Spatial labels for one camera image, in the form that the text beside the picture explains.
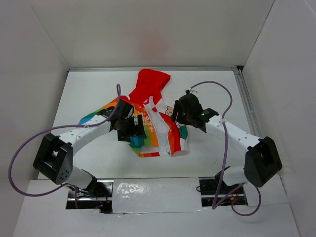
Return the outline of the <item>rainbow children's zip jacket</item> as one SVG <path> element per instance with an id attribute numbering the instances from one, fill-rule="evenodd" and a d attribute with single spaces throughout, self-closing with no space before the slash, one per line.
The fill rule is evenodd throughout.
<path id="1" fill-rule="evenodd" d="M 146 138 L 137 136 L 129 141 L 130 148 L 141 158 L 189 153 L 188 129 L 171 120 L 174 100 L 161 94 L 170 79 L 171 75 L 164 72 L 142 69 L 134 90 L 120 97 L 134 106 L 135 115 L 142 116 Z"/>

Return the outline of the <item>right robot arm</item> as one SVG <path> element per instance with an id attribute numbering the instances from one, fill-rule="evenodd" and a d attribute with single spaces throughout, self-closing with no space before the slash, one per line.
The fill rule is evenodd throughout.
<path id="1" fill-rule="evenodd" d="M 233 185 L 241 183 L 251 183 L 261 188 L 282 170 L 279 153 L 272 138 L 257 137 L 224 121 L 217 111 L 203 109 L 192 93 L 175 101 L 171 120 L 223 139 L 228 147 L 244 156 L 243 166 L 225 168 L 223 177 L 216 180 L 216 190 L 222 194 L 231 190 Z"/>

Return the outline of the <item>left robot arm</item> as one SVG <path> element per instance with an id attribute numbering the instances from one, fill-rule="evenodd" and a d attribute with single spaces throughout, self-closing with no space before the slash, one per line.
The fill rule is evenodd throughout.
<path id="1" fill-rule="evenodd" d="M 142 115 L 136 114 L 134 105 L 120 100 L 115 106 L 90 114 L 82 124 L 73 126 L 68 132 L 45 135 L 33 167 L 56 185 L 66 184 L 86 197 L 92 197 L 97 193 L 97 178 L 75 167 L 74 156 L 93 140 L 113 130 L 117 131 L 119 141 L 146 137 Z"/>

